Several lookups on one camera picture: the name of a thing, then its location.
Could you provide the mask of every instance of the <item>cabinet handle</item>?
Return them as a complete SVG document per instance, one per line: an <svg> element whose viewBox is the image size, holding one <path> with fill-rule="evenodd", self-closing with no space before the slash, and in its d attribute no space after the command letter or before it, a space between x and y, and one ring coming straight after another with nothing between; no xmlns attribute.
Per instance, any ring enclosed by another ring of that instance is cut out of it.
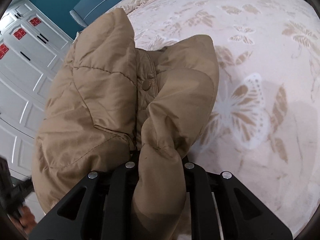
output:
<svg viewBox="0 0 320 240"><path fill-rule="evenodd" d="M40 36L44 38L47 42L49 42L49 40L46 37L44 37L41 33L40 33Z"/></svg>
<svg viewBox="0 0 320 240"><path fill-rule="evenodd" d="M25 57L27 60L31 61L30 58L28 58L22 51L21 51L20 53L21 53L21 54L23 55L23 57Z"/></svg>
<svg viewBox="0 0 320 240"><path fill-rule="evenodd" d="M37 36L37 38L38 38L39 40L41 40L44 44L47 44L43 39L41 39L41 38L39 37L39 35Z"/></svg>

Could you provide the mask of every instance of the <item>brown jacket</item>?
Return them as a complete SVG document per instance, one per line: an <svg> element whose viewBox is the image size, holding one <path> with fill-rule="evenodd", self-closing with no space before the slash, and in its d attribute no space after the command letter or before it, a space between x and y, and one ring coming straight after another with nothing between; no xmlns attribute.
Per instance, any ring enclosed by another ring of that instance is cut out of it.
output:
<svg viewBox="0 0 320 240"><path fill-rule="evenodd" d="M206 125L218 80L209 36L145 51L122 9L102 15L75 41L50 90L32 167L43 210L137 148L135 239L169 239L186 198L181 158Z"/></svg>

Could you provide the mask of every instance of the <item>metal screw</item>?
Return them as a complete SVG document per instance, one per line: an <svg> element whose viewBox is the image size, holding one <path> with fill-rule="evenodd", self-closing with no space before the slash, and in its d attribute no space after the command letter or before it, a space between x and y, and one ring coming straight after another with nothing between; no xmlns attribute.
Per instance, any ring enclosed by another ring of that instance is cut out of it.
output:
<svg viewBox="0 0 320 240"><path fill-rule="evenodd" d="M193 163L186 163L184 166L188 170L191 170L191 169L193 169L195 167L195 165Z"/></svg>
<svg viewBox="0 0 320 240"><path fill-rule="evenodd" d="M232 177L232 174L229 171L225 171L222 173L222 177L225 179L230 179Z"/></svg>
<svg viewBox="0 0 320 240"><path fill-rule="evenodd" d="M95 179L96 177L98 177L98 173L96 173L95 171L91 171L91 172L88 174L88 178L89 178L89 179Z"/></svg>
<svg viewBox="0 0 320 240"><path fill-rule="evenodd" d="M131 168L133 168L133 167L135 166L135 163L134 163L134 162L127 162L127 163L125 164L125 166L126 166L127 168L131 169Z"/></svg>

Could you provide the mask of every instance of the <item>jacket button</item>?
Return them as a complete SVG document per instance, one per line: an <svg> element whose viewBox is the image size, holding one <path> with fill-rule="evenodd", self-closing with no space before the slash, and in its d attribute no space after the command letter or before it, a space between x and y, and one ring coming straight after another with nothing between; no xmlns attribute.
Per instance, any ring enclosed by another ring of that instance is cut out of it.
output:
<svg viewBox="0 0 320 240"><path fill-rule="evenodd" d="M151 80L145 80L143 83L142 83L142 89L144 91L147 91L151 88Z"/></svg>

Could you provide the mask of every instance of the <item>human hand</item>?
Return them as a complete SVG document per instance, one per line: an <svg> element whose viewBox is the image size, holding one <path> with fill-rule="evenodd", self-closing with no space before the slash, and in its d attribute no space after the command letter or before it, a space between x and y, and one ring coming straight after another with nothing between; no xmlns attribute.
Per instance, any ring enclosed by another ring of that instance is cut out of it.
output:
<svg viewBox="0 0 320 240"><path fill-rule="evenodd" d="M20 212L21 212L21 218L19 219L20 223L12 217L10 217L10 220L23 235L25 234L29 235L30 232L33 230L33 228L37 225L35 216L31 213L30 208L28 208L27 206L23 206L20 209Z"/></svg>

